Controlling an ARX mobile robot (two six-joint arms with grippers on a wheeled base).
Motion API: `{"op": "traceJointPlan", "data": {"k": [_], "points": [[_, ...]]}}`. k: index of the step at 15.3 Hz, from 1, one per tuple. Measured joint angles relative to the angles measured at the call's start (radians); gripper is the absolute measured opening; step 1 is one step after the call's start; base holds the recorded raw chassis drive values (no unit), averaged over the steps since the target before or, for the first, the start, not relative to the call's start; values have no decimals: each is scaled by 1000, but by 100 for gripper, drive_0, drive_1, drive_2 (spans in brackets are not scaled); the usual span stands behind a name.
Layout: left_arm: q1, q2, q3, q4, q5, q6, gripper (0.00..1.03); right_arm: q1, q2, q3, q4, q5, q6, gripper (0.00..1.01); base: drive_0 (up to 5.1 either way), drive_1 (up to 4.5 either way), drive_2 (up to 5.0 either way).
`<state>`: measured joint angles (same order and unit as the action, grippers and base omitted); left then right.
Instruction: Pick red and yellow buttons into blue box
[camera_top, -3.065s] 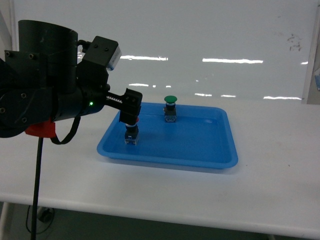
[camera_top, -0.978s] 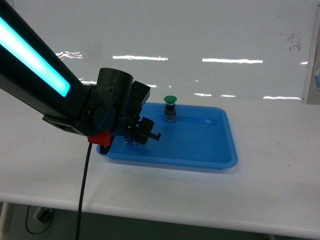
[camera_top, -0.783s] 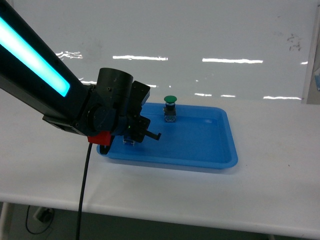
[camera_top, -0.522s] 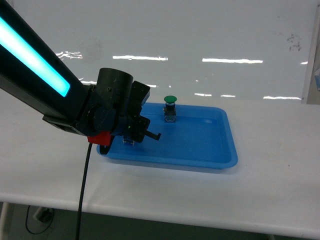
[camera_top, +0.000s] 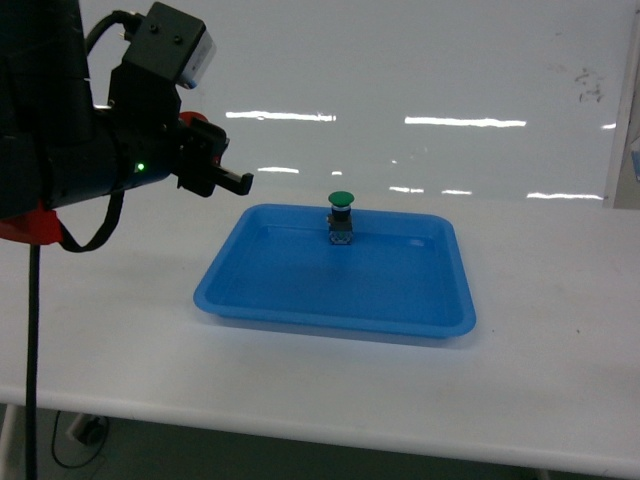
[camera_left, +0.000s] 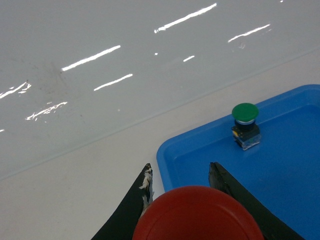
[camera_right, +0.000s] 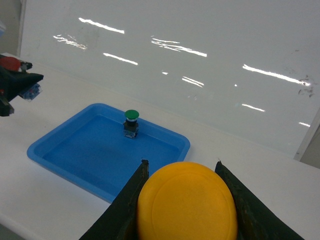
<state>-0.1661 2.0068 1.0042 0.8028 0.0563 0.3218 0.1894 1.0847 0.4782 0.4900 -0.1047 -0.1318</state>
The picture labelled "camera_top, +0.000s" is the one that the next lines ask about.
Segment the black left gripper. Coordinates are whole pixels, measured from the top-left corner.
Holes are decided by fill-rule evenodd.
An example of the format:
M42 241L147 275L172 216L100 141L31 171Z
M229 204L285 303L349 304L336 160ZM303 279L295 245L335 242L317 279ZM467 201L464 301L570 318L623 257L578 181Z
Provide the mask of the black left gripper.
M108 131L112 178L98 196L155 183L170 175L178 186L208 197L220 186L248 195L254 175L239 175L221 166L228 147L226 132L210 123L185 127L179 119L181 99L168 80L122 64L111 74L107 109L98 113L99 126Z

